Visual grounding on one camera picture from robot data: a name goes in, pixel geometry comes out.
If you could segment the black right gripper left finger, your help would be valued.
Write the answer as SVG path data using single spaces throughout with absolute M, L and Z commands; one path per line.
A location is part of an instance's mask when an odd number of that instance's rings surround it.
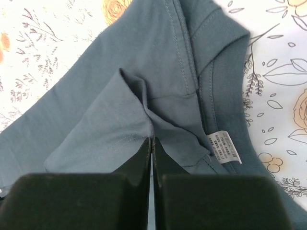
M 111 173 L 19 178 L 0 208 L 3 230 L 145 230 L 151 140 Z

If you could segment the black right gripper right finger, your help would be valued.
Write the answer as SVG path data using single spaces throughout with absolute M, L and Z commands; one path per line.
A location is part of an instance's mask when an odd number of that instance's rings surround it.
M 272 181 L 262 176 L 190 174 L 153 140 L 158 230 L 291 230 Z

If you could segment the blue-grey t shirt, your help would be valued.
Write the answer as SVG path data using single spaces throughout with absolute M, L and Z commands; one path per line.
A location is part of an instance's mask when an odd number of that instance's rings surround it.
M 249 38 L 211 0 L 134 0 L 1 133 L 1 186 L 10 192 L 19 178 L 35 173 L 112 173 L 149 138 L 146 230 L 157 230 L 157 138 L 190 174 L 272 181 L 293 230 L 306 229 L 306 211 L 269 175 L 248 135 L 241 90 Z

